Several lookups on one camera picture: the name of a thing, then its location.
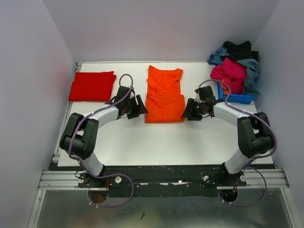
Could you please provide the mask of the orange t shirt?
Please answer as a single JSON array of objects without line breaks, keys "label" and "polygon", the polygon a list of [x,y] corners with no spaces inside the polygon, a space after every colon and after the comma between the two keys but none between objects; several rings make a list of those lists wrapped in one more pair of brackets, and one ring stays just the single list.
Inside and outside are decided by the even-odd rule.
[{"label": "orange t shirt", "polygon": [[145,115],[147,124],[164,124],[183,122],[185,97],[181,94],[180,80],[182,69],[160,70],[153,66],[148,68]]}]

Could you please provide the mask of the folded red t shirt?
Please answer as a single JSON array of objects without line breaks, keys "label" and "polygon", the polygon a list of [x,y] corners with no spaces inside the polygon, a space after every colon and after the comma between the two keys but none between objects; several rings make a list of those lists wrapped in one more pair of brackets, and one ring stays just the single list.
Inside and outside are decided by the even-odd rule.
[{"label": "folded red t shirt", "polygon": [[116,81],[114,71],[76,72],[68,100],[70,102],[107,102]]}]

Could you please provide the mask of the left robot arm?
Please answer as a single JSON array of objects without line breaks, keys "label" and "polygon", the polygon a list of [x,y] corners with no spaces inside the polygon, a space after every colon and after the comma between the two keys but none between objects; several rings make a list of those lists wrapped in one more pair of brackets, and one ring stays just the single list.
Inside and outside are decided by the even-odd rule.
[{"label": "left robot arm", "polygon": [[94,152],[98,130],[124,115],[128,119],[133,119],[147,113],[141,96],[136,95],[129,87],[120,86],[116,96],[100,109],[89,114],[72,113],[61,136],[59,147],[90,174],[89,182],[94,187],[102,187],[105,183],[105,166]]}]

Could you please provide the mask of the grey blue t shirt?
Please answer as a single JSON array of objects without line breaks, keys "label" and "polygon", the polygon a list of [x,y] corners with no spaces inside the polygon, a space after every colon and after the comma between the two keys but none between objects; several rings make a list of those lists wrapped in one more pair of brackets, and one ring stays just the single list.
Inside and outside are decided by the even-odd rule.
[{"label": "grey blue t shirt", "polygon": [[[208,59],[209,65],[220,65],[223,63],[225,58],[227,58],[229,54],[227,50],[223,47],[216,50],[215,53],[211,54]],[[243,65],[247,70],[247,76],[245,79],[245,94],[246,95],[260,95],[258,88],[256,86],[256,81],[259,76],[260,65],[259,62],[255,59],[242,59],[236,61],[239,64]]]}]

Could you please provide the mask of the magenta t shirt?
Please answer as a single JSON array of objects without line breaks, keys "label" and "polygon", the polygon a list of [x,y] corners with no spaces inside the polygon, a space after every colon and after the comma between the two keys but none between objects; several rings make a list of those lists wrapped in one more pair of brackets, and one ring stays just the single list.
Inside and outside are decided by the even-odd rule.
[{"label": "magenta t shirt", "polygon": [[222,64],[213,68],[210,73],[211,79],[224,82],[224,84],[220,83],[224,89],[224,94],[228,94],[228,87],[226,86],[228,85],[232,94],[242,95],[246,76],[246,68],[228,57],[225,58]]}]

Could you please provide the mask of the black t shirt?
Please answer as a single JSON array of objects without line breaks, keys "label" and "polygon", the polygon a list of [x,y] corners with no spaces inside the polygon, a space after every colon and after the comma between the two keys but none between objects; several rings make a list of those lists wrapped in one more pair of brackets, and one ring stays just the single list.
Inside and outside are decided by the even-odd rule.
[{"label": "black t shirt", "polygon": [[252,45],[249,40],[239,45],[230,41],[225,41],[223,44],[223,48],[225,48],[229,54],[228,57],[232,60],[255,59],[258,61],[259,52],[253,51],[251,46]]}]

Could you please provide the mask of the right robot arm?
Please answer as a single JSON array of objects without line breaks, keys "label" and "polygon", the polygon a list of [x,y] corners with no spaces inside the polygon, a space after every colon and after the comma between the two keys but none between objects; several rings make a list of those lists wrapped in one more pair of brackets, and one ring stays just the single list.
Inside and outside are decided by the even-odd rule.
[{"label": "right robot arm", "polygon": [[253,160],[276,148],[275,134],[265,113],[254,114],[231,105],[227,100],[217,100],[210,86],[199,87],[195,93],[197,97],[187,101],[181,116],[183,119],[200,121],[204,117],[216,117],[237,128],[238,150],[222,164],[223,171],[218,175],[219,182],[229,186],[235,182],[235,174],[241,173]]}]

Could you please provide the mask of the aluminium frame profile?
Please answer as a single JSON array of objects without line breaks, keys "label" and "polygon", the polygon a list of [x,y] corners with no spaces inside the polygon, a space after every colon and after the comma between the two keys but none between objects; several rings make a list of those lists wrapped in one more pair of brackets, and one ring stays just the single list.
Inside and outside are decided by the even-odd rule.
[{"label": "aluminium frame profile", "polygon": [[[75,73],[76,72],[80,72],[81,70],[81,67],[82,67],[82,63],[77,63],[76,62],[76,69],[75,69]],[[56,146],[55,146],[55,149],[54,149],[54,152],[53,152],[53,155],[52,155],[52,160],[51,160],[51,163],[49,165],[49,168],[51,166],[51,164],[55,163],[56,167],[57,167],[57,164],[59,162],[59,158],[60,158],[60,147],[59,147],[59,144],[60,144],[60,139],[61,139],[61,136],[62,136],[62,133],[65,129],[65,125],[66,125],[66,122],[67,122],[67,119],[69,117],[69,114],[70,114],[70,111],[71,111],[71,103],[68,101],[67,103],[67,106],[66,106],[66,110],[65,110],[65,113],[64,113],[64,116],[63,116],[63,120],[62,120],[62,124],[61,124],[61,127],[60,127],[60,131],[59,131],[59,135],[58,135],[58,138],[57,138],[57,143],[56,143]]]}]

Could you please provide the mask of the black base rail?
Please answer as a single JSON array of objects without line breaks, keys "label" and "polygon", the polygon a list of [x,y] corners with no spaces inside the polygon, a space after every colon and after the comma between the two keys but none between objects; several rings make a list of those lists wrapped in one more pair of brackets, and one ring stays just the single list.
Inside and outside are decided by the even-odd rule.
[{"label": "black base rail", "polygon": [[133,197],[216,197],[218,190],[253,187],[262,177],[254,170],[228,175],[221,165],[108,166],[98,179],[81,168],[51,166],[39,186],[50,190],[109,192],[112,198]]}]

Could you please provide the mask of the blue plastic bin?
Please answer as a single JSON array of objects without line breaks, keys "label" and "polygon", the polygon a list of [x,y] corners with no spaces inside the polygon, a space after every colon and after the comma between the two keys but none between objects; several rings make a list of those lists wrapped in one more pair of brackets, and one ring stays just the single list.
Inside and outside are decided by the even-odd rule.
[{"label": "blue plastic bin", "polygon": [[[218,88],[218,98],[225,100],[227,95],[224,93],[224,89],[219,82],[217,82]],[[251,104],[257,98],[257,95],[237,95],[237,94],[230,94],[228,98],[228,102],[230,103],[240,103],[240,104]]]}]

